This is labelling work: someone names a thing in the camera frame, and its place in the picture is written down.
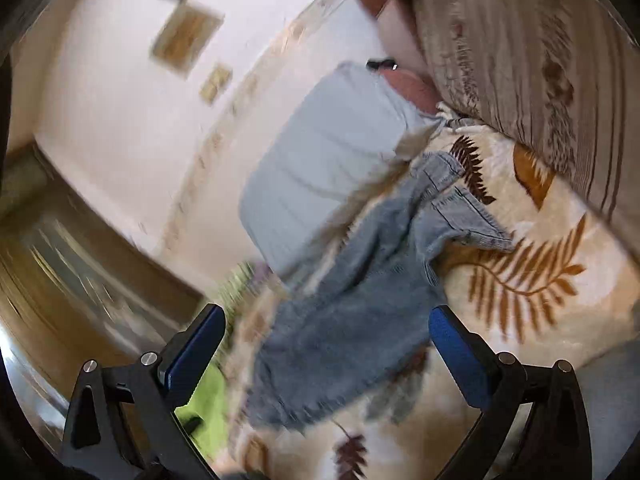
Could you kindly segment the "blue denim pants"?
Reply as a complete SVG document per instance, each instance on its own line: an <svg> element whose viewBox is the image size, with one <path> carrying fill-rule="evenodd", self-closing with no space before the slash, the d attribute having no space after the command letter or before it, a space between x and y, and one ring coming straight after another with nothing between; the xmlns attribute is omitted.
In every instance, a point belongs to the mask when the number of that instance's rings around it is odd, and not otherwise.
<svg viewBox="0 0 640 480"><path fill-rule="evenodd" d="M512 238L428 152L362 220L316 290L280 304L245 402L257 428L303 430L387 382L430 340L447 297L432 262L451 242L498 252Z"/></svg>

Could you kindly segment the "green patterned quilt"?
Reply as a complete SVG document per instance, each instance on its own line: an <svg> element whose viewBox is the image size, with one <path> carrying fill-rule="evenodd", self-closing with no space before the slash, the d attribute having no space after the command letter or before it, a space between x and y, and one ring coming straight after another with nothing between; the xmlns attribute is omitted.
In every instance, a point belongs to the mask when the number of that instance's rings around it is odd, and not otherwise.
<svg viewBox="0 0 640 480"><path fill-rule="evenodd" d="M225 308L232 308L252 292L269 273L268 266L259 260L247 260L235 266L218 287L216 298Z"/></svg>

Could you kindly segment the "pink brown pillow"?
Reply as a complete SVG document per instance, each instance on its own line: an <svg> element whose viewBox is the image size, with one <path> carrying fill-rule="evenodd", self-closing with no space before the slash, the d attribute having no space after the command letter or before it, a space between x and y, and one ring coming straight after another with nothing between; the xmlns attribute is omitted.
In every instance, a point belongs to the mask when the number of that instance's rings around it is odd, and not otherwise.
<svg viewBox="0 0 640 480"><path fill-rule="evenodd" d="M383 70L390 85L421 112L435 115L442 96L420 45L416 18L407 0L388 0L376 18L378 38L397 67Z"/></svg>

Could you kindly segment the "brown wooden cabinet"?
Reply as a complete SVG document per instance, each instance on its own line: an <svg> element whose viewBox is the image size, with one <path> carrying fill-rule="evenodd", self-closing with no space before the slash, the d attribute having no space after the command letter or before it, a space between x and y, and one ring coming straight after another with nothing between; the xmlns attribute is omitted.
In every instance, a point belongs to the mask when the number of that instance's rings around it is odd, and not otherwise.
<svg viewBox="0 0 640 480"><path fill-rule="evenodd" d="M203 296L128 243L34 144L1 178L1 326L64 399L81 365L158 351Z"/></svg>

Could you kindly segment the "small black object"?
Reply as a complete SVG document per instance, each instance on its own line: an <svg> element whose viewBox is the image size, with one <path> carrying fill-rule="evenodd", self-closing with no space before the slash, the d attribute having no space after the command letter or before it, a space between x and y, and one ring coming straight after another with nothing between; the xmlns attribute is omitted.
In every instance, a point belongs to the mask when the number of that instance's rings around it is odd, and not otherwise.
<svg viewBox="0 0 640 480"><path fill-rule="evenodd" d="M398 64L393 58L370 58L367 60L368 70L379 72L380 70L397 70Z"/></svg>

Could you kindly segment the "light grey pillow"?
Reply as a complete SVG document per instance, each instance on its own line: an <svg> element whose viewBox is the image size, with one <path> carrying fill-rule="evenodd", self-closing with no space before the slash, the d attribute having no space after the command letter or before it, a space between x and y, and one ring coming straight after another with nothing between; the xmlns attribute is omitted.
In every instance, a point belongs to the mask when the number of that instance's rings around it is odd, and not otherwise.
<svg viewBox="0 0 640 480"><path fill-rule="evenodd" d="M408 70L342 63L312 88L248 178L244 230L289 288L444 121L437 90Z"/></svg>

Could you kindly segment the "lime green cloth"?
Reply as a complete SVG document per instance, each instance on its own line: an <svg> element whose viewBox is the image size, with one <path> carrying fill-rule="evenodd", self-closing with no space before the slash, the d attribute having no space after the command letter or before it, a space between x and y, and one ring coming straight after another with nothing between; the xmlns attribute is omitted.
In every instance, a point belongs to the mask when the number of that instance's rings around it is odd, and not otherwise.
<svg viewBox="0 0 640 480"><path fill-rule="evenodd" d="M201 456L213 460L228 441L226 380L217 365L209 364L191 399L174 413Z"/></svg>

